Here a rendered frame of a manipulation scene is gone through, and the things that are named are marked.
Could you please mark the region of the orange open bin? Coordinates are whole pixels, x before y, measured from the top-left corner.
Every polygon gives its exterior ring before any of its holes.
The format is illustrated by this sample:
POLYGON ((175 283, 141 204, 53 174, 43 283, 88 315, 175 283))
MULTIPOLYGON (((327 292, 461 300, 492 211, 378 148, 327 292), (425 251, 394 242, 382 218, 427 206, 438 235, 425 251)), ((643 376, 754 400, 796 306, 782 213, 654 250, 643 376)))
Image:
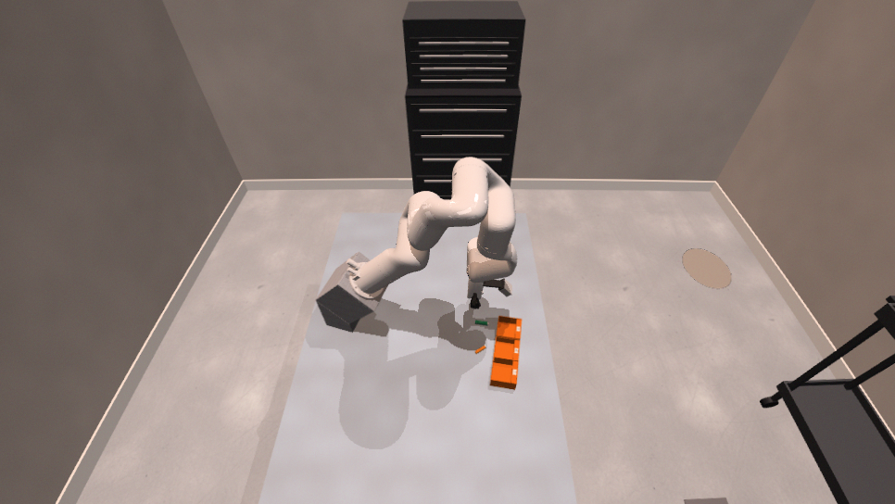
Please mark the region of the orange open bin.
POLYGON ((493 374, 491 372, 492 379, 490 380, 490 385, 515 390, 518 375, 522 319, 504 316, 498 317, 498 335, 496 335, 497 342, 495 343, 496 350, 494 350, 494 366, 492 365, 493 374))

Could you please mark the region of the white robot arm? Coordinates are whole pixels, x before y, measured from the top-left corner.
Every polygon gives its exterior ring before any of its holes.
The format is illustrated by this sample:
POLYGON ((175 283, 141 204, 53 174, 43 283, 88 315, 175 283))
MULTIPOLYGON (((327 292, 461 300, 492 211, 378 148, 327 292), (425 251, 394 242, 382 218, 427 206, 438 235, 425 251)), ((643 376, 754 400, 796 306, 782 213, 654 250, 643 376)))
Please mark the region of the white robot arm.
POLYGON ((396 248, 386 249, 368 263, 348 259, 347 264, 353 267, 347 269, 349 281, 357 295, 375 298, 385 286, 423 270, 430 249, 448 227, 480 222, 478 237, 467 245, 468 277, 473 283, 498 288, 504 296, 512 295, 512 285, 505 279, 517 265, 510 242, 515 227, 510 187, 484 161, 465 157, 453 168, 451 199, 438 197, 423 191, 410 198, 399 220, 396 248), (499 278, 503 279, 494 280, 499 278))

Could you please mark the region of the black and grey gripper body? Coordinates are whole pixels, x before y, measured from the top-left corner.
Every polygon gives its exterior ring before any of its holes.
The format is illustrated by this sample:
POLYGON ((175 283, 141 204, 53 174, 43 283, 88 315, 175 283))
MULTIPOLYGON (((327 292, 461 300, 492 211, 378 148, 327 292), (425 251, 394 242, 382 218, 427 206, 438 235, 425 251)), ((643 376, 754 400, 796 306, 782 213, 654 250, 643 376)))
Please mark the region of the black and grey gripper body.
POLYGON ((469 282, 468 282, 468 295, 467 295, 467 297, 468 297, 469 299, 471 299, 472 296, 473 296, 473 293, 476 293, 476 294, 477 294, 477 298, 479 298, 479 300, 480 300, 480 299, 481 299, 482 292, 483 292, 483 288, 484 288, 483 285, 484 285, 484 282, 473 283, 473 282, 469 279, 469 282))

